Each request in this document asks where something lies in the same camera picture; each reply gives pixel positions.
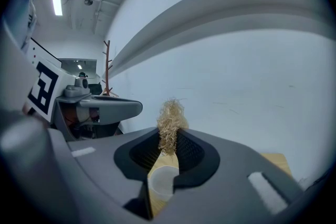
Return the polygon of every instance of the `curved gray surface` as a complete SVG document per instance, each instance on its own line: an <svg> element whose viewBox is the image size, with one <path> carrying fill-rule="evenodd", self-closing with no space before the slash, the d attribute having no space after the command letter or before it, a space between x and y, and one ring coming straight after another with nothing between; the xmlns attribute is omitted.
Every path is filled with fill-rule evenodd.
<svg viewBox="0 0 336 224"><path fill-rule="evenodd" d="M99 123L112 124L138 116L142 111L142 103L134 100L117 99L113 101L97 100L90 95L79 101L84 108L99 108Z"/></svg>
<svg viewBox="0 0 336 224"><path fill-rule="evenodd" d="M25 201L18 204L28 207L32 213L30 216L35 219L41 221L34 208L56 223L76 223L78 210L59 170L42 121L25 116L21 111L0 110L0 115L0 158L6 165L3 171L7 174L2 179L9 176L3 182L12 180L15 183L14 189L10 187L10 191L5 191L8 208L17 207L14 199L9 198L14 191L15 199Z"/></svg>
<svg viewBox="0 0 336 224"><path fill-rule="evenodd" d="M124 143L151 130L145 129L135 134L128 133L100 139L68 142L68 146L71 151L87 147L93 147L96 150L93 153L77 157L76 161L100 189L115 199L120 206L123 206L131 199L138 197L142 182L127 179L124 176L113 160L114 152Z"/></svg>
<svg viewBox="0 0 336 224"><path fill-rule="evenodd" d="M152 20L124 46L113 60L113 69L109 72L109 76L113 77L124 69L162 52L160 50L157 53L142 56L140 61L133 60L149 48L158 45L162 41L170 40L177 34L182 35L184 31L189 31L195 26L198 27L198 35L196 37L203 38L208 36L208 31L202 29L203 24L229 17L252 14L295 15L301 17L301 24L289 24L288 20L283 21L281 19L278 23L269 23L268 20L265 20L264 23L260 22L257 25L254 24L253 20L243 25L227 21L222 24L222 33L238 30L280 28L299 31L313 30L313 33L335 38L333 34L335 27L334 14L327 0L182 0ZM311 27L310 22L304 21L306 18L315 20L321 25L315 30L314 27ZM171 47L166 45L163 51L171 49Z"/></svg>
<svg viewBox="0 0 336 224"><path fill-rule="evenodd" d="M54 129L48 129L48 132L53 144L55 159L77 205L80 223L147 223L144 219L123 209L118 197L111 198L104 188L87 175L87 171L72 156L62 133ZM120 182L110 186L122 189L127 185Z"/></svg>
<svg viewBox="0 0 336 224"><path fill-rule="evenodd" d="M203 185L177 190L156 217L160 223L266 223L271 215L247 177L263 172L289 207L303 191L286 173L251 148L202 132L186 132L212 144L220 155L216 173Z"/></svg>

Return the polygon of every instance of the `wooden piece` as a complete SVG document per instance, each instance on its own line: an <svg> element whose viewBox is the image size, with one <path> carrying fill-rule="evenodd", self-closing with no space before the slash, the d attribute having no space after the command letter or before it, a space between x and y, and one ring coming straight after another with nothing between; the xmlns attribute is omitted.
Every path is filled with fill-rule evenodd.
<svg viewBox="0 0 336 224"><path fill-rule="evenodd" d="M106 65L105 65L105 88L106 95L110 96L110 88L109 88L109 51L110 51L110 41L107 41L107 49L106 49Z"/></svg>
<svg viewBox="0 0 336 224"><path fill-rule="evenodd" d="M268 159L271 163L278 166L281 170L285 171L288 175L292 176L290 172L286 157L280 153L261 153L261 155Z"/></svg>
<svg viewBox="0 0 336 224"><path fill-rule="evenodd" d="M278 166L280 169L285 171L288 175L291 176L291 172L287 163L287 160L283 154L279 153L261 153L261 155L268 159L270 162ZM176 168L179 167L179 161L174 154L172 157L170 156L162 156L160 155L158 159L156 160L154 166L148 173L147 177L150 178L153 171L161 166L164 165L169 165L169 166L174 166ZM156 216L167 204L165 201L161 201L159 199L156 199L155 194L149 189L149 198L151 202L151 208L153 212L153 216Z"/></svg>

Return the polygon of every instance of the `gray plastic housing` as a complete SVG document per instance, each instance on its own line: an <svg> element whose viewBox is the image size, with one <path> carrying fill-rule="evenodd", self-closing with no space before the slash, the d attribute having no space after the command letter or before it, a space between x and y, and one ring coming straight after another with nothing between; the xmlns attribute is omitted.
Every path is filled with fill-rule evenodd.
<svg viewBox="0 0 336 224"><path fill-rule="evenodd" d="M62 132L66 141L75 141L76 139L65 122L61 103L73 104L74 106L81 106L83 108L97 109L99 113L99 122L93 123L88 121L82 124L106 125L106 131L108 131L108 125L112 126L114 123L138 116L142 111L142 103L135 100L91 94L73 98L65 96L58 97L55 102L53 123L57 129Z"/></svg>
<svg viewBox="0 0 336 224"><path fill-rule="evenodd" d="M66 176L71 189L74 191L76 189L78 192L88 191L87 184L91 185L92 191L89 192L94 193L96 199L103 200L106 196L110 197L109 203L105 201L106 204L99 207L100 212L104 211L102 216L108 214L112 204L115 204L119 207L119 210L113 210L118 223L145 223L136 215L128 215L125 212L127 210L122 208L129 200L138 197L142 182L127 179L116 167L113 156L121 145L153 130L155 128L98 140L70 142L68 145L56 133L51 133L51 139L56 159L62 169L67 171ZM216 148L221 158L219 168L201 186L177 189L169 203L152 222L166 224L272 222L276 216L285 215L291 204L301 197L303 191L290 176L251 148L202 132L188 129L184 131ZM87 147L93 147L95 151L77 157L76 161L70 161L73 158L69 151ZM265 174L286 198L289 203L287 209L275 216L270 214L247 179L253 172ZM83 182L83 185L79 187L78 182ZM84 205L81 199L80 203L79 208L82 208Z"/></svg>
<svg viewBox="0 0 336 224"><path fill-rule="evenodd" d="M148 223L123 208L137 197L142 182L125 178L113 156L117 148L156 128L97 140L66 143L34 118L2 114L0 154L10 176L33 206L50 219L66 223ZM199 187L179 189L152 223L286 223L310 197L287 174L247 146L184 129L210 143L220 155L216 173ZM93 147L90 154L72 151ZM273 216L247 176L262 171L289 207Z"/></svg>
<svg viewBox="0 0 336 224"><path fill-rule="evenodd" d="M75 85L67 85L64 89L64 96L66 97L79 97L90 93L88 88L88 80L84 78L76 78Z"/></svg>

